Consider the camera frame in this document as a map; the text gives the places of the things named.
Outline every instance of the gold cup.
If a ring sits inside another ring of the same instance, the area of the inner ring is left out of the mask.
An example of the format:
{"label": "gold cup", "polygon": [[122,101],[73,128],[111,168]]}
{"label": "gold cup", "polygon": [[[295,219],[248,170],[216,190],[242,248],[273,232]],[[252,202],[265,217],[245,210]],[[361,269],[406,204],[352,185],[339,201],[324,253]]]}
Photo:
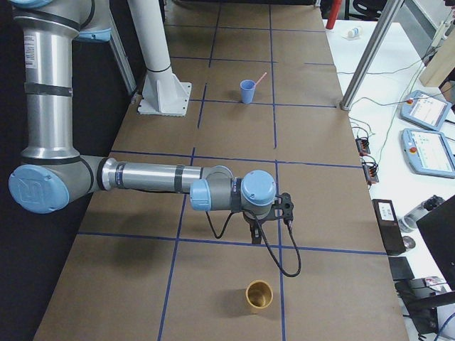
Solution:
{"label": "gold cup", "polygon": [[251,314],[258,314],[272,303],[273,290],[266,281],[257,280],[249,284],[245,296]]}

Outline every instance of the plastic cup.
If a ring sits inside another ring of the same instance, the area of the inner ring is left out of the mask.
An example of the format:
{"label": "plastic cup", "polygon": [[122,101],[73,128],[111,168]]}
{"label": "plastic cup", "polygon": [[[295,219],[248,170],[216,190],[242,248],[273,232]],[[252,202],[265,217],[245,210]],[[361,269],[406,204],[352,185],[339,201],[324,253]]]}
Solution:
{"label": "plastic cup", "polygon": [[256,82],[254,80],[243,80],[240,82],[240,91],[242,93],[242,102],[249,104],[253,102],[255,96]]}
{"label": "plastic cup", "polygon": [[273,290],[266,281],[257,280],[249,284],[245,296],[251,314],[258,314],[272,303]]}

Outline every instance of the white label sticker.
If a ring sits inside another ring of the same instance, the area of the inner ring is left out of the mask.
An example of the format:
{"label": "white label sticker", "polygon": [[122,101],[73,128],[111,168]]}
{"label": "white label sticker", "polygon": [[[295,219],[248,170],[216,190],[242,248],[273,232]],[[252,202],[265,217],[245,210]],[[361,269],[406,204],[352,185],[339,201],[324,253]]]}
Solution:
{"label": "white label sticker", "polygon": [[24,36],[23,46],[26,56],[26,68],[36,69],[38,67],[38,63],[36,61],[36,37]]}
{"label": "white label sticker", "polygon": [[392,206],[388,202],[379,202],[379,212],[381,214],[382,220],[389,220],[391,222],[394,221],[393,213],[392,213]]}

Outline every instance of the red cylinder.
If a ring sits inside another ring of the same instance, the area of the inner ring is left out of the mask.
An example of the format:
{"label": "red cylinder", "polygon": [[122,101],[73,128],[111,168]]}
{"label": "red cylinder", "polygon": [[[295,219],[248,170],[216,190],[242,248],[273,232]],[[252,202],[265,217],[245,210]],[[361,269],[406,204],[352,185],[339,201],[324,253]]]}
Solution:
{"label": "red cylinder", "polygon": [[341,2],[343,0],[334,0],[332,4],[332,9],[330,10],[330,16],[327,20],[326,28],[331,30],[335,25],[336,17],[338,16],[338,12],[340,11]]}

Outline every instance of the blue joint cap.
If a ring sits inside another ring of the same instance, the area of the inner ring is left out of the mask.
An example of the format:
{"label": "blue joint cap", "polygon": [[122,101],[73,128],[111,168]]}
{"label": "blue joint cap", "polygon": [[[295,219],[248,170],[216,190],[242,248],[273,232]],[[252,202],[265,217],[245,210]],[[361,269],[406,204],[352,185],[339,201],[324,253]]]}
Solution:
{"label": "blue joint cap", "polygon": [[212,197],[206,179],[196,180],[190,187],[191,207],[195,211],[210,211],[212,209]]}
{"label": "blue joint cap", "polygon": [[9,0],[15,7],[20,9],[37,9],[45,6],[53,0]]}
{"label": "blue joint cap", "polygon": [[70,202],[64,182],[41,166],[18,167],[9,176],[9,191],[20,206],[33,213],[51,213]]}
{"label": "blue joint cap", "polygon": [[242,180],[243,197],[256,206],[267,206],[274,202],[277,184],[268,172],[254,170]]}
{"label": "blue joint cap", "polygon": [[81,31],[76,38],[77,41],[86,43],[105,43],[111,39],[111,28],[99,31]]}

